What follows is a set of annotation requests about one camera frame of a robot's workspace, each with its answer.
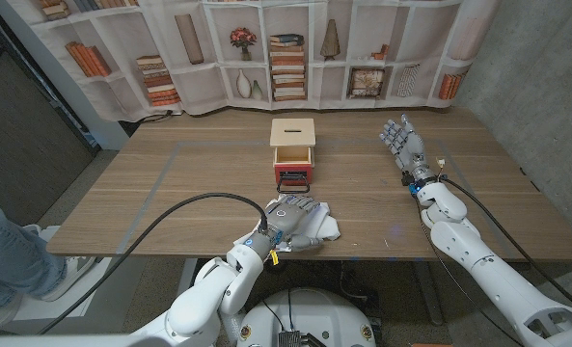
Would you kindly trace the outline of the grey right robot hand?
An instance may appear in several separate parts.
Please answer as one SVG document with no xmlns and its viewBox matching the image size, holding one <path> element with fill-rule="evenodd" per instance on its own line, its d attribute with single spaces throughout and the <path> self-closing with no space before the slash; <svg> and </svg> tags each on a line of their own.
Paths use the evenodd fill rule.
<svg viewBox="0 0 572 347">
<path fill-rule="evenodd" d="M 395 157 L 395 163 L 402 173 L 402 185 L 424 186 L 428 182 L 436 182 L 437 175 L 426 161 L 422 138 L 407 116 L 401 115 L 401 123 L 388 120 L 383 127 L 384 130 L 379 137 Z"/>
</svg>

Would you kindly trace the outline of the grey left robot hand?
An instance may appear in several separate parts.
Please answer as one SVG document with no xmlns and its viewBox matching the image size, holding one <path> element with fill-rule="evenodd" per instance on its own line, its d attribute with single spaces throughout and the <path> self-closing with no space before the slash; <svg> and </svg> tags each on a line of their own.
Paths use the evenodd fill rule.
<svg viewBox="0 0 572 347">
<path fill-rule="evenodd" d="M 267 229 L 263 234 L 268 237 L 269 248 L 275 249 L 285 243 L 292 252 L 301 252 L 320 246 L 322 239 L 297 232 L 319 206 L 313 198 L 293 195 L 283 196 L 268 205 L 265 210 Z"/>
</svg>

